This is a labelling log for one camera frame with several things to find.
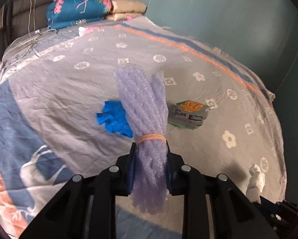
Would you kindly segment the blue nitrile glove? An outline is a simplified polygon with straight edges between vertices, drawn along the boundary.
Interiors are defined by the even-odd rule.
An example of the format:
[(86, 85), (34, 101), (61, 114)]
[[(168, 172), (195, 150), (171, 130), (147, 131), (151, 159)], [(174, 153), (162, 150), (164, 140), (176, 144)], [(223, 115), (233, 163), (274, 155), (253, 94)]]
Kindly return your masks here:
[(105, 130), (109, 133), (133, 138), (121, 101), (105, 101), (102, 112), (96, 114), (96, 120), (99, 125), (105, 125)]

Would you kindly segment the grey snack packet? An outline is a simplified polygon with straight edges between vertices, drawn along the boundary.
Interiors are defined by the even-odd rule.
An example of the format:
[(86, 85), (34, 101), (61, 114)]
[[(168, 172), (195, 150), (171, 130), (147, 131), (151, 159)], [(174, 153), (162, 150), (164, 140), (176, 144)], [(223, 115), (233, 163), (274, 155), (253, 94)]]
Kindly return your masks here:
[(169, 105), (168, 123), (182, 128), (197, 129), (202, 126), (210, 107), (192, 100)]

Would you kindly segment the beige folded quilt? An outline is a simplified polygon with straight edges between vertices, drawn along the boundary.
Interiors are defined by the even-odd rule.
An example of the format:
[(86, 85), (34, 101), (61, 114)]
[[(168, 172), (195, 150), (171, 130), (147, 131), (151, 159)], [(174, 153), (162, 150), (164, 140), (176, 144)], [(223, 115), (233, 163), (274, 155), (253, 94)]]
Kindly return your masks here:
[(112, 0), (112, 9), (105, 16), (110, 21), (132, 20), (146, 12), (145, 3), (136, 0)]

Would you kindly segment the blue floral folded quilt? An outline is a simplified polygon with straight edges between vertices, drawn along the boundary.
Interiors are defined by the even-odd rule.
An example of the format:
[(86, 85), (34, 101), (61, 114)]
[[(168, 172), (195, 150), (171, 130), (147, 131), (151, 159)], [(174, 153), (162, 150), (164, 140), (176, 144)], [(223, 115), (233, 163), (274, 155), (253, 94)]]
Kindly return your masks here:
[(48, 29), (101, 21), (112, 9), (111, 0), (54, 0), (46, 10)]

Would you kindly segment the grey padded headboard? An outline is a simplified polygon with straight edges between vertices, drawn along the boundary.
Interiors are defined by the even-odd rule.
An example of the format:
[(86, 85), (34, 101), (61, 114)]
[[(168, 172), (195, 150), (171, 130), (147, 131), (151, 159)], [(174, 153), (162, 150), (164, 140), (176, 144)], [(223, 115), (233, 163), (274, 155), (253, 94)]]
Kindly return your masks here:
[(7, 44), (12, 44), (24, 35), (32, 37), (40, 32), (41, 29), (48, 29), (46, 10), (53, 1), (54, 0), (10, 0), (7, 2), (4, 13), (5, 38)]

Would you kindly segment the white paper bundle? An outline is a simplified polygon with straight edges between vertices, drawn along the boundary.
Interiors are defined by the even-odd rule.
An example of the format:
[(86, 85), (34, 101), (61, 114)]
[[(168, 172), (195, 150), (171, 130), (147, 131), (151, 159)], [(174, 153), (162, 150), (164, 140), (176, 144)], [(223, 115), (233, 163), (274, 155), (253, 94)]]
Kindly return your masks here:
[(260, 167), (256, 164), (252, 165), (249, 169), (251, 178), (246, 190), (247, 199), (254, 203), (261, 203), (260, 195), (265, 186), (265, 173), (261, 171)]

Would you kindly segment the patterned bed quilt cover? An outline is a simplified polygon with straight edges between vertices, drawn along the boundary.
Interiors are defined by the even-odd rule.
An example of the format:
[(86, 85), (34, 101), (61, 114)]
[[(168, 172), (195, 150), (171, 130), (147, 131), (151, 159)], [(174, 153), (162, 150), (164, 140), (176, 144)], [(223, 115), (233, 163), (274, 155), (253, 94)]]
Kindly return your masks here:
[(0, 216), (19, 237), (75, 174), (90, 177), (147, 133), (201, 173), (285, 198), (274, 95), (219, 49), (148, 18), (15, 40), (0, 65)]

